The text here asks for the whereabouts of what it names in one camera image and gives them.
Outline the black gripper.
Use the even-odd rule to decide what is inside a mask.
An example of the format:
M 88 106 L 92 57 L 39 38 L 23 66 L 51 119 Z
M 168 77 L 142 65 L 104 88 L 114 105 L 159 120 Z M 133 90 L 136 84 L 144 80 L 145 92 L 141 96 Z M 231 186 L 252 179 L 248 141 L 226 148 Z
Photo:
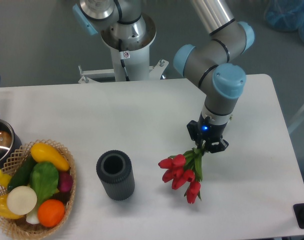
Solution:
M 186 126 L 189 136 L 198 149 L 202 148 L 203 141 L 205 141 L 205 152 L 223 152 L 229 146 L 229 143 L 223 139 L 223 132 L 227 123 L 217 125 L 212 124 L 210 120 L 209 117 L 200 117 L 198 122 L 191 120 Z

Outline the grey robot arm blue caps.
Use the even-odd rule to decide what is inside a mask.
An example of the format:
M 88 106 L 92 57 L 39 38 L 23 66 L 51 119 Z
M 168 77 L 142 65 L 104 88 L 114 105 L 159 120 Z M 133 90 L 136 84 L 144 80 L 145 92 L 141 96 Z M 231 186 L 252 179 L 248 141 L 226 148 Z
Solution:
M 223 132 L 246 83 L 245 72 L 231 60 L 253 44 L 255 34 L 247 23 L 235 20 L 223 0 L 191 4 L 211 40 L 200 49 L 182 46 L 173 66 L 206 95 L 198 121 L 187 124 L 190 138 L 202 152 L 217 153 L 229 145 Z M 151 75 L 149 47 L 156 27 L 139 0 L 79 0 L 72 11 L 89 35 L 100 34 L 110 48 L 116 81 L 146 80 Z

